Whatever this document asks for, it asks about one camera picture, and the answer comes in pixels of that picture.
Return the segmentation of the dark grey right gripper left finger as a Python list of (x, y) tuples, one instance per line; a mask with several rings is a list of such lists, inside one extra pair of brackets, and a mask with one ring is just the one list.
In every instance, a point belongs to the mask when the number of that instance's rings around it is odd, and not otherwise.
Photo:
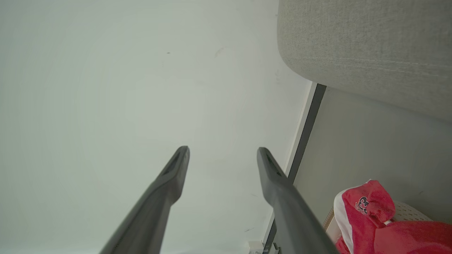
[(179, 147), (107, 241), (102, 254), (160, 253), (171, 206), (182, 195), (189, 160), (189, 147)]

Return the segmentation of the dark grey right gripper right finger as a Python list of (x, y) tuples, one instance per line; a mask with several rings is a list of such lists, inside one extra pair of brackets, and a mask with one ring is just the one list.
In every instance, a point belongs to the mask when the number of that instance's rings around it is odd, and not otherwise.
[(334, 243), (271, 152), (257, 151), (262, 192), (273, 208), (282, 254), (337, 254)]

